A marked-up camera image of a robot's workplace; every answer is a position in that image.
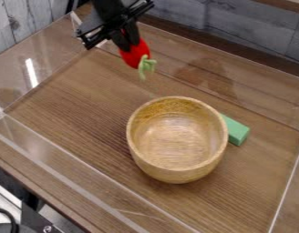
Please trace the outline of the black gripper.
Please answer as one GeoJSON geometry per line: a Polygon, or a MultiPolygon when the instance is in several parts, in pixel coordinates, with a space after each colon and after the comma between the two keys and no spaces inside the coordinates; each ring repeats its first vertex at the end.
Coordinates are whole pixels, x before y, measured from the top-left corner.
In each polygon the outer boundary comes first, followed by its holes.
{"type": "Polygon", "coordinates": [[[91,13],[75,31],[90,50],[104,40],[112,40],[125,52],[130,44],[141,43],[138,19],[154,8],[154,0],[91,0],[91,13]]]}

